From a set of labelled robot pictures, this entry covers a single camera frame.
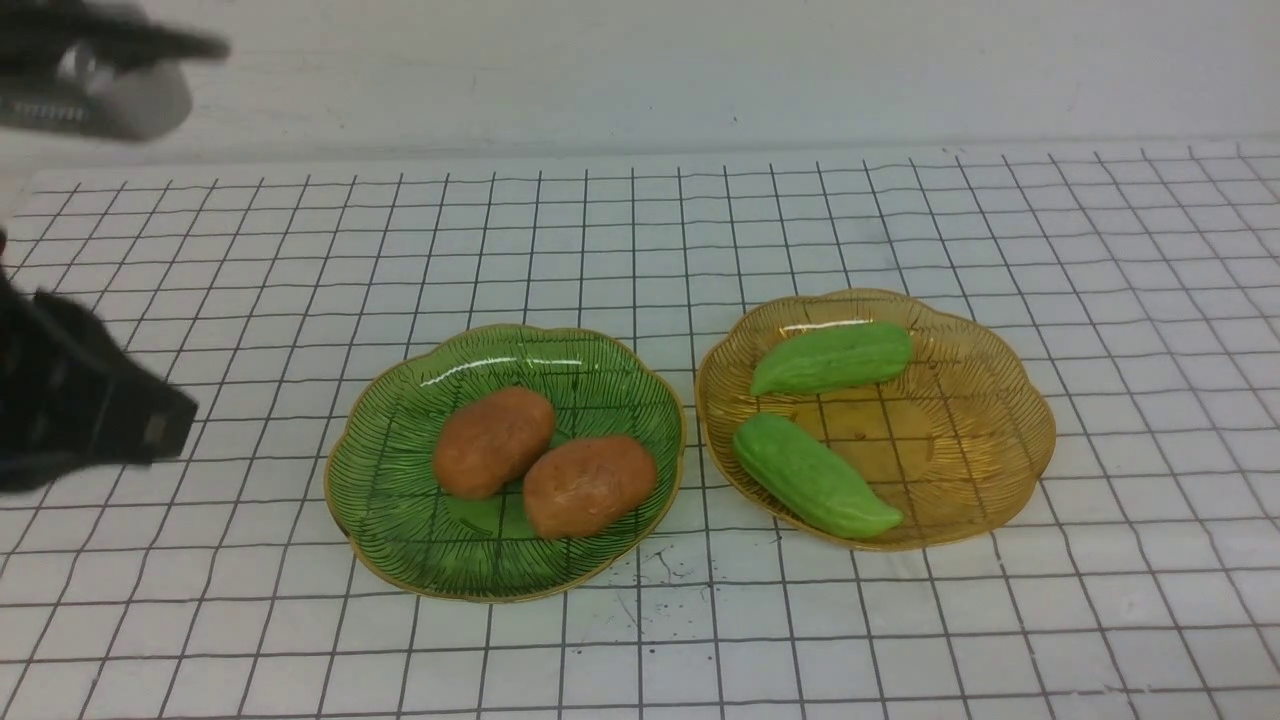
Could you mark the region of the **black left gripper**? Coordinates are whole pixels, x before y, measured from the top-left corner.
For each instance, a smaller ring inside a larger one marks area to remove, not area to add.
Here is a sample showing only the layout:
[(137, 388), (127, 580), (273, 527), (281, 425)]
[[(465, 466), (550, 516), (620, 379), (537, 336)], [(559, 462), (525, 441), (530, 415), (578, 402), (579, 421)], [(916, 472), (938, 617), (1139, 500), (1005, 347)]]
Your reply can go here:
[(198, 402), (136, 363), (104, 322), (59, 293), (1, 274), (4, 493), (28, 493), (81, 460), (151, 464), (180, 455)]

